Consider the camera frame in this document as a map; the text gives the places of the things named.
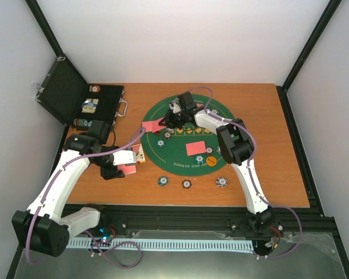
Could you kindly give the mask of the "white purple chip stack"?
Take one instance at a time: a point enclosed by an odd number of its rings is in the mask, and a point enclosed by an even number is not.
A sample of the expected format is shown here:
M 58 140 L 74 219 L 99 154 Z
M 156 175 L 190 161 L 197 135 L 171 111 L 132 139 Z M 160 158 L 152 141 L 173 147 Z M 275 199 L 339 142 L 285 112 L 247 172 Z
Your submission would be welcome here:
M 228 181 L 227 181 L 226 177 L 218 177 L 216 179 L 216 185 L 219 188 L 223 188 L 223 187 L 227 186 L 227 184 L 228 184 Z

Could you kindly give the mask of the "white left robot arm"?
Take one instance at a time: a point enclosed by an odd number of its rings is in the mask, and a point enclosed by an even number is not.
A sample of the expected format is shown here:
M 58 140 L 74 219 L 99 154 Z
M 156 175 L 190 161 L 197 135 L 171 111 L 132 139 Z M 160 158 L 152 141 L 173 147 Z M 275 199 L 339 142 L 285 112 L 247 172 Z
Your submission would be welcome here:
M 12 225 L 26 256 L 36 251 L 58 257 L 69 240 L 85 230 L 92 229 L 97 234 L 108 230 L 109 219 L 96 205 L 85 206 L 66 217 L 62 212 L 76 182 L 89 165 L 99 166 L 101 176 L 110 180 L 124 176 L 118 169 L 120 165 L 136 162 L 132 150 L 105 145 L 109 133 L 109 125 L 96 121 L 88 131 L 71 135 L 43 190 L 26 211 L 15 212 Z

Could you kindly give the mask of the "dark red chip stack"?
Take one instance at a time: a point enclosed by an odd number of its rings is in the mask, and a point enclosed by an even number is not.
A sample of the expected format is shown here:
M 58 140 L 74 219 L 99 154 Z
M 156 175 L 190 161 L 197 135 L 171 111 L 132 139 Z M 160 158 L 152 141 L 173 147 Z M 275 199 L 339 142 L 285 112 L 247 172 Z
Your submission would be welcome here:
M 184 180 L 184 181 L 182 182 L 182 187 L 183 187 L 183 188 L 189 189 L 191 186 L 192 186 L 192 183 L 191 183 L 190 180 Z

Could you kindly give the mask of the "orange big blind button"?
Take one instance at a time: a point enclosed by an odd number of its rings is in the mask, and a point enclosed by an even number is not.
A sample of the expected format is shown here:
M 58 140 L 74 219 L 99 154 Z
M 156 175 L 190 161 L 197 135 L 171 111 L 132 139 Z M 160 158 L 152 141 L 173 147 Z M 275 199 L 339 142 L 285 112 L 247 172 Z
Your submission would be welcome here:
M 208 156 L 206 159 L 206 164 L 210 167 L 216 166 L 217 163 L 218 163 L 218 160 L 214 156 Z

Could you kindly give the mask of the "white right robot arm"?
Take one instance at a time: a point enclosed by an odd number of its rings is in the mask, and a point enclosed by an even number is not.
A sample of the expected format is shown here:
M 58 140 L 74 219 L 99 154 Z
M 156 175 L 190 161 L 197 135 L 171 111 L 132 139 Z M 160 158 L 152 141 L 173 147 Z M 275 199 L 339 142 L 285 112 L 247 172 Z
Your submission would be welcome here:
M 257 144 L 241 119 L 228 119 L 213 113 L 207 105 L 198 106 L 190 92 L 169 102 L 169 108 L 159 122 L 167 128 L 182 128 L 184 124 L 205 128 L 217 136 L 220 153 L 236 172 L 247 203 L 246 225 L 254 235 L 273 223 L 273 213 L 265 197 L 255 169 Z

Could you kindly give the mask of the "red playing card deck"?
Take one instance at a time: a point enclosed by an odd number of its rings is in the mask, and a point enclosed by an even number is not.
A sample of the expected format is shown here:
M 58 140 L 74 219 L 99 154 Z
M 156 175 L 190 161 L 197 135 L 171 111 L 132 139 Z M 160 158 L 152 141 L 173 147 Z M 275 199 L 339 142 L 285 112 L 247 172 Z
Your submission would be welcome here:
M 136 165 L 126 165 L 126 164 L 120 164 L 117 166 L 117 169 L 122 171 L 124 175 L 130 175 L 136 173 Z

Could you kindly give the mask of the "single blue poker chip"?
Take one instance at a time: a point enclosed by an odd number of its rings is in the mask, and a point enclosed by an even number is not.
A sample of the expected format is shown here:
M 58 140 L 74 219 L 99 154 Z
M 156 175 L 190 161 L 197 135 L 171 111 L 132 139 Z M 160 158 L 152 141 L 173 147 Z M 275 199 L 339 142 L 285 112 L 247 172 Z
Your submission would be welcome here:
M 159 146 L 159 147 L 165 146 L 164 140 L 158 140 L 158 141 L 157 141 L 157 146 Z

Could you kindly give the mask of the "blue poker chip stack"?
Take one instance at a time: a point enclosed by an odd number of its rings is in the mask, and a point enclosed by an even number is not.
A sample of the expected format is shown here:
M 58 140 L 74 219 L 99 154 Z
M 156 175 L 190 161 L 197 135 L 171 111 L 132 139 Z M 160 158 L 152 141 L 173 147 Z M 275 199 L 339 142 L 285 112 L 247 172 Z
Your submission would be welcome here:
M 165 186 L 169 182 L 169 179 L 166 176 L 161 176 L 158 178 L 158 185 L 159 186 Z

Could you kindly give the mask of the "single red poker chip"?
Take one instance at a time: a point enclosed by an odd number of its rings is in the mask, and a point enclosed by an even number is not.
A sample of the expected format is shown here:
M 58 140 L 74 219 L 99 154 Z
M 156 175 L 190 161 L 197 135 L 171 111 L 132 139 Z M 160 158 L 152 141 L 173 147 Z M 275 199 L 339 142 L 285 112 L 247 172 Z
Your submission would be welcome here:
M 169 139 L 172 135 L 170 132 L 165 132 L 163 136 L 165 139 Z

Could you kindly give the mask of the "red backed playing card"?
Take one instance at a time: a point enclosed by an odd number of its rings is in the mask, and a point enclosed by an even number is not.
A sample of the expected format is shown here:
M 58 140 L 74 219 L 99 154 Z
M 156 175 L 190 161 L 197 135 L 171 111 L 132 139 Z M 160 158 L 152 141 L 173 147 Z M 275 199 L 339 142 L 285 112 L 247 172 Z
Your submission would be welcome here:
M 160 119 L 152 121 L 143 121 L 141 126 L 145 128 L 147 133 L 155 133 L 165 128 L 165 126 L 161 126 L 159 122 Z

